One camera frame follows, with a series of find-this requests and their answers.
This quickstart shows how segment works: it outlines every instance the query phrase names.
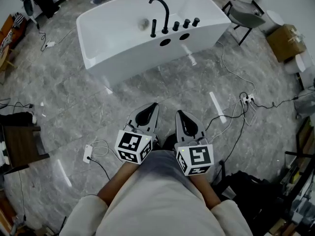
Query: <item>black cable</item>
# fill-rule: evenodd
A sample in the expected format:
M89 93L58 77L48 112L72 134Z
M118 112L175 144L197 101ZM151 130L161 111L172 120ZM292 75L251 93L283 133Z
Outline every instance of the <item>black cable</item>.
M245 114L247 111L248 111L248 107L247 107L246 111L244 111L243 113L241 113L239 116L234 116L234 117L232 117L232 116L226 116L226 115L221 115L221 116L224 116L224 117L228 117L228 118L234 119L234 118L239 118L239 117L241 117L241 116L242 116L243 114ZM206 128L206 131L209 129L209 127L210 127L210 125L211 125L212 121L213 121L213 120L215 120L215 119L217 119L217 118L219 118L219 117L221 117L221 116L217 116L217 117L213 118L213 119L210 121L210 123L209 123L208 127Z
M25 106L21 103L21 102L17 102L17 103L15 103L15 105L7 105L7 106L11 106L11 107L13 107L13 112L12 112L12 114L14 114L14 110L15 110L15 107L18 107L18 108L32 108L33 107L33 104L26 104Z
M87 159L89 159L89 160L91 160L91 161L97 163L97 164L105 171L105 174L107 175L108 180L110 180L110 178L109 178L109 176L108 176L106 170L103 168L103 166L102 166L99 162L97 162L96 160L91 159L89 156L87 157Z
M241 93L240 93L240 96L239 96L239 98L240 98L240 99L241 99L242 93L245 93L245 94L246 94L246 96L248 96L248 94L247 94L246 92L241 92ZM247 106L246 111L245 111L245 112L243 112L243 113L241 113L239 116L234 116L234 117L232 117L232 116L226 116L226 115L221 115L221 116L224 116L224 117L228 117L228 118L233 119L233 118L238 118L238 117L241 117L241 116L242 116L243 114L245 114L247 111L248 111L248 106ZM215 119L218 119L218 118L219 118L219 117L221 117L221 116L217 116L217 117L213 118L213 119L210 121L210 123L209 123L208 127L206 128L206 131L209 129L209 127L210 127L210 125L211 125L212 121L213 121L213 120L215 120Z
M44 43L43 45L41 46L40 50L43 52L46 50L46 47L47 47L47 43L46 43L46 33L44 32L40 32L40 29L39 29L39 25L37 25L37 29L38 29L38 33L39 34L43 34L42 37L40 38L40 40L44 40Z
M315 89L314 86L310 86L310 87L308 87L307 89L310 90L310 91L315 91L314 89L311 89L311 88L314 88L314 89Z
M24 221L26 221L25 205L24 205L24 195L23 195L22 180L21 180L20 172L19 172L19 177L20 177L20 183L21 183L21 193L22 193L23 210L24 210L24 217L23 217L23 219L24 219Z
M20 103L21 104L21 106L16 106L16 103L15 103L15 105L10 105L10 104L2 104L2 103L0 103L0 105L3 105L3 106L5 106L5 107L18 107L18 108L32 108L32 106L33 106L33 104L26 104L25 106L23 106L22 105L22 103L21 102L17 102L17 103Z
M243 125L242 125L242 128L241 128L240 135L238 136L238 138L237 138L237 140L236 140L236 142L235 142L235 144L234 144L234 146L233 146L233 149L231 150L230 154L229 154L229 155L227 156L227 158L224 160L224 163L225 163L225 162L228 160L228 158L231 156L232 152L233 152L234 149L235 149L236 144L237 144L238 141L240 140L241 135L242 135L242 131L243 131L243 128L244 128L244 125L245 125L245 118L244 118L244 120L243 120ZM213 180L212 183L214 183L214 182L217 180L217 178L218 178L219 174L221 173L221 171L222 171L222 167L221 167L221 169L219 170L217 176L215 177L215 179Z
M283 100L282 102L280 102L278 105L275 105L275 103L273 102L272 103L272 106L271 107L266 107L266 106L263 106L263 105L261 105L261 106L259 106L259 105L257 105L256 103L255 103L255 101L253 100L253 103L254 103L254 105L255 106L257 106L257 107L259 107L259 108L265 108L265 109L271 109L271 108L277 108L277 107L279 107L282 103L284 103L284 102L287 102L287 101L292 101L292 100L297 100L298 98L300 98L300 97L303 97L303 96L306 96L306 95L309 95L309 94L311 94L311 93L314 93L315 92L315 90L311 90L312 92L309 92L309 93L306 93L306 94L303 94L303 95L301 95L301 96L295 96L295 97L293 97L292 99L290 99L290 100Z

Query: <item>chair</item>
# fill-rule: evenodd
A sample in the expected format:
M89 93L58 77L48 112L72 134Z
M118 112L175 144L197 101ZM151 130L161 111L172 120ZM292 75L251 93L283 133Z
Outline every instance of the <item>chair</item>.
M229 6L230 9L228 10L226 15L232 21L232 23L237 24L237 26L234 27L234 29L236 30L239 26L249 29L245 36L242 38L242 40L239 42L239 45L241 45L245 38L248 36L248 34L251 32L251 30L264 24L265 20L254 14L239 11L233 6L233 4L230 1L223 7L222 11L225 12L226 8Z

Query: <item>power strip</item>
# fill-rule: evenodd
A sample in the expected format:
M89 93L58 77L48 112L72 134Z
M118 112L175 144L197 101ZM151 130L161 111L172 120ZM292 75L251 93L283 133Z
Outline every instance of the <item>power strip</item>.
M248 96L242 98L242 102L243 102L244 105L249 104L249 103L251 103L254 100L255 100L255 97L254 97L254 95L252 93L249 94Z

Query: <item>person's foot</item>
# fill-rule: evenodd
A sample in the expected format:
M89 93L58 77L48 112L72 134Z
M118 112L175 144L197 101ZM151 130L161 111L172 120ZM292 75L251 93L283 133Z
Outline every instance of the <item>person's foot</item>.
M60 5L58 6L58 9L55 11L54 15L57 14L59 10L60 10Z

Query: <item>electrical cable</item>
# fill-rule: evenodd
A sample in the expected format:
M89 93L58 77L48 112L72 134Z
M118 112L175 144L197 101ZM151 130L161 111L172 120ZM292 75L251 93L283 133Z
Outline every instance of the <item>electrical cable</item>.
M251 122L250 122L249 124L248 124L248 122L247 122L245 116L243 116L243 118L244 118L246 124L247 124L248 126L251 126L252 123L257 119L257 115L256 115L257 111L256 111L256 109L252 106L252 104L251 104L250 102L249 102L249 105L252 107L252 109L254 110L255 114L254 114L254 116L252 117L252 120L251 120Z
M31 107L27 107L27 105L32 105L32 104L26 104L25 106L23 106L23 105L22 106L15 106L15 105L10 105L10 104L2 104L2 103L0 103L0 105L3 105L5 107L31 108Z
M17 103L15 103L15 105L13 106L13 105L8 105L8 106L12 106L13 107L13 112L12 112L12 114L14 114L14 110L15 110L15 108L16 107L18 107L18 108L27 108L27 105L29 106L28 108L32 108L33 107L33 104L26 104L25 106L21 103L21 102L17 102Z
M307 89L310 90L310 91L315 91L315 87L314 86L310 86Z
M60 44L60 43L65 39L65 37L67 37L67 36L70 34L70 32L72 32L74 29L75 29L75 27L73 27L73 28L72 28L57 44L55 44L55 45Z
M22 193L23 210L24 210L24 217L23 217L23 220L26 221L25 205L24 205L24 195L23 195L22 180L21 180L20 171L19 171L19 177L20 177L20 183L21 183L21 193Z
M300 98L300 97L309 95L309 94L314 93L314 92L315 92L315 90L312 90L312 92L309 92L309 93L306 93L306 94L303 94L303 95L300 95L300 96L295 96L295 97L293 97L293 98L290 99L290 100L283 100L283 101L280 102L278 105L275 105L275 103L273 102L271 107L266 107L266 106L264 106L264 105L260 105L260 106L259 106L259 105L257 105L257 104L255 103L255 101L253 101L253 103L254 103L255 106L257 106L257 107L259 107L259 108L265 108L265 109L277 108L277 107L279 107L279 106L280 106L282 103L284 103L284 102L288 102L288 101L292 101L292 100L297 100L297 99Z
M92 162L97 163L97 164L105 171L105 174L107 175L108 180L110 180L110 178L109 178L109 176L108 176L106 170L103 168L103 166L102 166L99 162L97 162L96 160L91 159L89 156L87 157L87 159L91 160Z
M218 136L220 136L221 134L223 134L223 133L231 126L232 121L233 121L233 119L234 119L236 107L237 107L237 105L238 105L238 103L239 103L240 101L241 101L241 100L239 99L239 100L236 102L236 104L235 104L235 108L234 108L233 115L232 115L231 122L230 122L229 126L226 127L220 134L218 134L218 135L216 135L214 138L212 138L212 140L209 142L210 144L212 143L212 141L213 141L216 137L218 137Z
M233 149L231 150L230 154L229 154L229 155L227 156L227 158L224 160L224 163L226 163L226 161L229 159L229 157L230 157L231 154L233 153L233 151L234 151L234 149L235 149L235 147L236 147L238 141L240 140L241 135L242 135L242 131L243 131L243 128L244 128L244 125L245 125L245 119L244 119L244 121L243 121L243 125L242 125L242 128L241 128L240 135L238 136L238 138L237 138L237 140L236 140L236 142L235 142L235 144L234 144L234 146L233 146ZM222 167L221 167L221 169L219 170L217 176L215 177L215 179L213 180L212 183L214 183L214 182L217 180L217 178L218 178L219 174L221 173L221 171L222 171Z
M46 42L46 33L45 32L40 32L39 25L37 25L37 29L38 29L38 33L39 34L43 34L42 37L40 38L40 40L44 40L44 43L43 43L43 45L40 48L40 50L43 52L43 51L46 50L47 43L49 42L49 40Z
M220 116L214 117L214 118L210 121L209 125L207 126L206 131L209 129L209 127L210 127L212 121L214 121L215 119L220 118L221 116L228 117L228 118L238 118L238 117L241 117L244 113L241 113L239 116L235 116L235 117L226 116L226 115L220 115Z
M108 154L109 151L113 152L114 156L123 163L122 160L119 159L119 157L116 155L116 153L108 146L108 143L105 141L105 140L99 140L99 141L95 141L95 142L92 142L90 143L90 146L92 146L92 144L95 144L95 143L100 143L100 142L104 142L106 144L106 146L96 146L96 147L93 147L92 149L92 154L95 155L95 156L106 156ZM94 149L95 148L106 148L107 151L104 153L104 154L95 154L94 153Z
M241 76L239 76L238 74L232 72L231 70L229 70L229 69L227 68L227 65L226 65L225 62L224 62L224 45L223 45L220 41L217 41L217 42L218 42L219 44L221 44L222 47L223 47L223 53L222 53L222 56L221 56L221 60L222 60L223 65L224 65L225 68L227 69L227 71L230 72L230 73L232 73L232 74L234 74L234 75L236 75L237 77L239 77L239 78L242 79L243 81L246 81L246 82L251 83L251 84L253 85L253 87L254 87L252 93L253 93L254 96L256 96L256 95L257 95L257 89L256 89L256 87L255 87L254 82L242 78Z
M38 33L39 33L39 34L43 34L42 37L40 38L41 40L44 40L44 43L43 43L42 47L40 48L40 50L43 52L43 51L46 50L47 44L49 43L50 39L48 39L48 40L46 41L46 33L40 31L38 24L36 25L36 27L37 27L37 29L38 29ZM55 44L55 45L60 44L74 29L75 29L75 27L73 27L73 28L72 28L57 44Z

